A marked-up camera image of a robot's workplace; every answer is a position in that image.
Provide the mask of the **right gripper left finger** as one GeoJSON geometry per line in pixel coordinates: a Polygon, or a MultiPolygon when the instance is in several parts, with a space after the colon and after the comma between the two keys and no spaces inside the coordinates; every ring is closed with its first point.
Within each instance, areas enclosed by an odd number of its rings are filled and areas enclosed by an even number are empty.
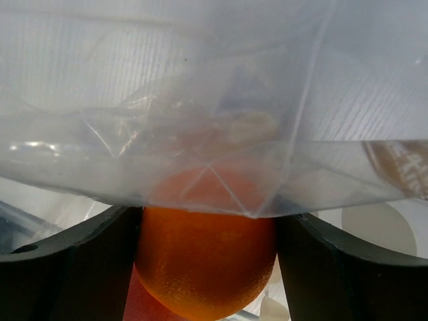
{"type": "Polygon", "coordinates": [[[121,320],[140,207],[111,207],[1,254],[2,320],[121,320]]]}

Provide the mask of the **pink fake peach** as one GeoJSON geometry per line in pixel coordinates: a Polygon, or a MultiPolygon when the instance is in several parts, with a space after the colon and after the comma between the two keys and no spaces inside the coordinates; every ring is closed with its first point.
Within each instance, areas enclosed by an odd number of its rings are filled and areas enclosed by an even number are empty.
{"type": "Polygon", "coordinates": [[[167,321],[177,317],[154,299],[142,286],[135,266],[130,278],[123,320],[167,321]]]}

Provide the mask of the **clear zip top bag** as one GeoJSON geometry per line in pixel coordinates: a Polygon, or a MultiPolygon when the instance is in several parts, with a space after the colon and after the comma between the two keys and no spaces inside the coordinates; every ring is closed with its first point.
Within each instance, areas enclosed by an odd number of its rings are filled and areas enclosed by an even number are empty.
{"type": "Polygon", "coordinates": [[[426,1],[1,2],[1,254],[111,207],[403,199],[425,231],[426,1]]]}

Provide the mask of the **round orange fake orange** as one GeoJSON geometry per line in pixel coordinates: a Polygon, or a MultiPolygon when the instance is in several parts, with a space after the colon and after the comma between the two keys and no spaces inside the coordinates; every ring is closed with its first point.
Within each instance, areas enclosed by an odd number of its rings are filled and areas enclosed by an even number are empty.
{"type": "Polygon", "coordinates": [[[219,320],[259,296],[276,254],[273,219],[148,206],[135,267],[145,290],[170,311],[219,320]]]}

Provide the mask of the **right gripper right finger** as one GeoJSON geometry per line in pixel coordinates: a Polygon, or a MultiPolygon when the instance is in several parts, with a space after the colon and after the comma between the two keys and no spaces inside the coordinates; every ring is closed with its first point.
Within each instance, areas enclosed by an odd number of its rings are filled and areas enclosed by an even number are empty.
{"type": "Polygon", "coordinates": [[[292,320],[426,320],[427,260],[363,241],[311,214],[276,219],[292,320]]]}

